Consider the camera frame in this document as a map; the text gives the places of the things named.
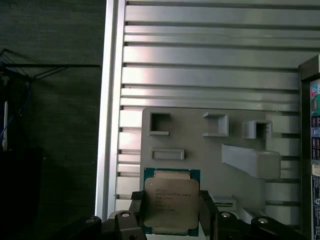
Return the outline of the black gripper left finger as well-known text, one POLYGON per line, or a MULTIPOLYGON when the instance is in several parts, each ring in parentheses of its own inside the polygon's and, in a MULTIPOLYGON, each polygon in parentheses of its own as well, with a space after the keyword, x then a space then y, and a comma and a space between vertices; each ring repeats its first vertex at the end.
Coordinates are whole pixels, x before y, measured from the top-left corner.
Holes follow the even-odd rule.
POLYGON ((102 221, 98 216, 82 216, 58 231, 60 240, 145 240, 143 217, 145 211, 144 191, 131 195, 128 210, 113 212, 102 221))

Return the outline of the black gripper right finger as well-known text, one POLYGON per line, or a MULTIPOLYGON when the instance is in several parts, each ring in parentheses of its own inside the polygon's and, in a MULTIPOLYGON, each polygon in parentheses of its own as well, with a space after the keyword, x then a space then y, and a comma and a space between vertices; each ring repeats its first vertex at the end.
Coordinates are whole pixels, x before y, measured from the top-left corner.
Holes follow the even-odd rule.
POLYGON ((268 217, 255 216, 246 223, 229 211, 219 211, 207 190, 199 191, 199 223, 210 240, 305 240, 287 225, 268 217))

